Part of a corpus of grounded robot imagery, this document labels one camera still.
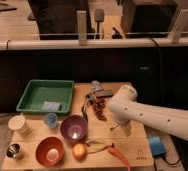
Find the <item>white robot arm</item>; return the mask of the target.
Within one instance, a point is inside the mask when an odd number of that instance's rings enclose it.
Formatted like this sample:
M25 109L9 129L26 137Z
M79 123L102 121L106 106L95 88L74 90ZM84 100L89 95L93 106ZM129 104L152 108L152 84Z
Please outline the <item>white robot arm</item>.
M188 110L138 103L137 96L132 85L123 85L109 100L116 123L134 120L188 141Z

